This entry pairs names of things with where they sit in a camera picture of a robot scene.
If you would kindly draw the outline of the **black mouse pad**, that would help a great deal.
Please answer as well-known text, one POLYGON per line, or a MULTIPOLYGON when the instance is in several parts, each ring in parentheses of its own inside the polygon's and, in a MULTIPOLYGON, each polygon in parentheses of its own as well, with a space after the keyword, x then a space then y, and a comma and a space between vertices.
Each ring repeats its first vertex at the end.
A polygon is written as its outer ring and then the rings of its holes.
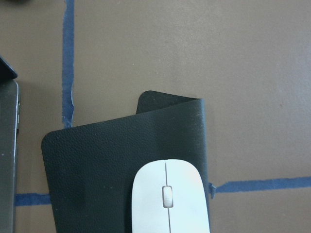
POLYGON ((48 133, 41 149, 59 233, 129 233, 134 176, 181 159, 209 193, 205 102, 143 92, 135 115, 48 133))

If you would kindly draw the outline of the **white computer mouse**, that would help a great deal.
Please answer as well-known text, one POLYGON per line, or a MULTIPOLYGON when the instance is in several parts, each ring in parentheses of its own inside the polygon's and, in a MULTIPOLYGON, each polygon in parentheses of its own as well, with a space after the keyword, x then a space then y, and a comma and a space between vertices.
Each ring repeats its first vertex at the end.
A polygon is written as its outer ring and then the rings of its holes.
POLYGON ((132 187, 132 232, 208 233, 207 201, 198 170, 184 160, 145 164, 132 187))

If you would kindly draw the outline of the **grey laptop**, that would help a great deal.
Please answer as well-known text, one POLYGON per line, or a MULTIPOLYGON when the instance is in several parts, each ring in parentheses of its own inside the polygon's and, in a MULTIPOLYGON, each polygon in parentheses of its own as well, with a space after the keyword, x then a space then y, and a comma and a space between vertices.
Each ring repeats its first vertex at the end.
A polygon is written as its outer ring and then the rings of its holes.
POLYGON ((17 134, 20 91, 17 73, 0 59, 0 231, 15 231, 17 134))

